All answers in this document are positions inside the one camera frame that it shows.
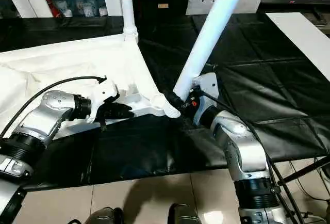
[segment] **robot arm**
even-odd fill
[[[130,107],[126,114],[116,113],[108,107],[119,97],[112,81],[97,85],[88,98],[53,90],[46,92],[40,105],[28,113],[9,138],[0,143],[0,224],[12,223],[26,192],[20,184],[26,181],[43,151],[53,140],[64,121],[86,119],[87,123],[101,118],[128,118],[133,116]]]
[[[197,77],[193,86],[212,97],[219,95],[214,73]],[[225,152],[239,201],[241,223],[286,223],[284,210],[276,197],[279,188],[274,187],[266,153],[253,133],[239,117],[227,109],[217,108],[210,98],[191,91],[188,99],[185,106],[186,109],[190,106],[188,115],[194,124],[209,128]]]

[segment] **red object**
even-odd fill
[[[63,17],[62,16],[62,13],[54,6],[52,0],[46,0],[46,1],[47,1],[47,4],[48,4],[51,12],[52,12],[53,17],[55,17],[55,18],[61,18],[61,17]]]

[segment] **black mat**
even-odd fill
[[[41,34],[29,30],[54,21],[39,20],[25,21],[21,30],[14,25],[9,28],[13,31],[0,35],[0,50],[40,45],[43,40],[39,36],[51,43],[120,32],[120,22],[115,26],[113,20],[104,19],[94,25],[93,33],[93,21],[87,19],[87,27],[81,21],[78,27],[68,28],[57,23],[53,28],[62,32],[52,38],[52,31]],[[139,47],[160,91],[174,86],[204,20],[205,16],[194,16],[139,24]],[[37,41],[26,41],[29,32]],[[19,33],[25,39],[18,38]],[[217,74],[221,98],[254,123],[275,161],[328,154],[330,83],[266,15],[232,16],[204,68],[204,72],[212,71]],[[185,118],[147,115],[112,124],[106,132],[93,130],[57,140],[39,163],[28,188],[225,167],[223,152],[208,130],[194,127]]]

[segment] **black cord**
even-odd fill
[[[293,169],[293,171],[294,171],[294,172],[297,172],[296,169],[295,169],[295,167],[294,167],[294,165],[293,165],[293,163],[292,163],[291,161],[289,161],[289,163],[290,163],[290,166],[291,166],[291,168]],[[316,198],[316,197],[311,196],[311,195],[305,190],[305,188],[303,187],[303,185],[302,185],[302,183],[300,182],[299,178],[297,178],[297,181],[298,181],[298,183],[299,183],[299,185],[300,185],[299,189],[300,189],[301,192],[304,193],[306,196],[308,196],[308,197],[310,197],[310,198],[312,198],[312,199],[314,199],[314,200],[317,200],[317,201],[325,201],[325,202],[328,201],[328,200],[326,200],[326,199],[320,199],[320,198]]]
[[[219,105],[221,105],[225,110],[231,112],[232,114],[236,115],[237,117],[239,117],[246,125],[247,127],[249,128],[249,130],[252,132],[252,134],[255,136],[255,138],[257,139],[257,141],[261,144],[261,146],[263,147],[263,150],[265,151],[265,154],[266,154],[266,158],[267,158],[267,164],[268,164],[268,167],[269,167],[269,171],[270,171],[270,175],[271,177],[273,177],[274,175],[272,175],[272,172],[271,172],[271,168],[273,168],[275,174],[277,175],[279,181],[283,184],[282,187],[285,191],[285,193],[287,194],[288,198],[289,198],[289,201],[294,209],[294,211],[296,212],[296,215],[297,215],[297,218],[300,222],[300,224],[304,224],[304,220],[300,214],[300,210],[298,208],[298,205],[296,203],[296,201],[294,200],[288,186],[286,185],[286,183],[284,182],[284,179],[281,175],[281,173],[279,172],[278,168],[276,167],[275,163],[272,162],[270,156],[268,155],[265,147],[263,146],[262,142],[261,142],[261,139],[260,137],[258,136],[258,134],[256,133],[254,127],[248,122],[246,121],[244,118],[242,118],[233,108],[231,108],[230,106],[226,105],[225,103],[221,102],[220,100],[218,100],[217,98],[211,96],[210,94],[204,92],[204,91],[201,91],[201,90],[198,90],[201,93],[201,95],[204,95],[210,99],[212,99],[213,101],[215,101],[216,103],[218,103]],[[280,195],[279,196],[279,200],[281,203],[285,203],[284,199],[282,198],[282,196]],[[298,224],[297,223],[297,220],[294,218],[294,216],[292,215],[289,207],[287,204],[282,204],[283,205],[283,208],[286,210],[288,216],[290,217],[291,221],[293,224]]]
[[[49,89],[58,86],[60,84],[66,83],[66,82],[70,82],[70,81],[76,81],[79,79],[96,79],[99,83],[102,83],[103,81],[105,81],[107,78],[101,78],[101,77],[97,77],[97,76],[81,76],[81,77],[73,77],[73,78],[67,78],[64,79],[62,81],[58,81],[55,82],[45,88],[43,88],[42,90],[38,91],[35,95],[33,95],[20,109],[19,111],[17,111],[17,113],[10,119],[10,121],[8,122],[8,124],[5,126],[4,130],[1,132],[0,134],[0,139],[3,138],[6,134],[6,132],[8,131],[8,129],[10,128],[10,126],[12,126],[12,124],[15,122],[15,120],[17,119],[17,117],[19,117],[19,115],[23,112],[23,110],[25,110],[25,108],[34,100],[36,99],[38,96],[40,96],[41,94],[43,94],[44,92],[48,91]]]
[[[317,161],[318,161],[318,158],[314,158],[314,163],[317,162]],[[329,195],[329,197],[330,197],[330,191],[329,191],[328,186],[326,186],[326,183],[325,183],[324,177],[323,177],[323,175],[322,175],[322,173],[321,173],[321,170],[317,170],[317,172],[318,172],[318,174],[320,175],[320,178],[321,178],[321,180],[322,180],[322,182],[323,182],[323,185],[324,185],[324,187],[325,187],[325,189],[326,189],[326,191],[328,192],[328,195]]]

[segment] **white pole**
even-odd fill
[[[125,39],[134,38],[138,41],[138,30],[135,26],[133,0],[121,0],[124,17]]]
[[[197,37],[173,91],[183,101],[189,95],[192,80],[198,77],[239,0],[216,0]]]

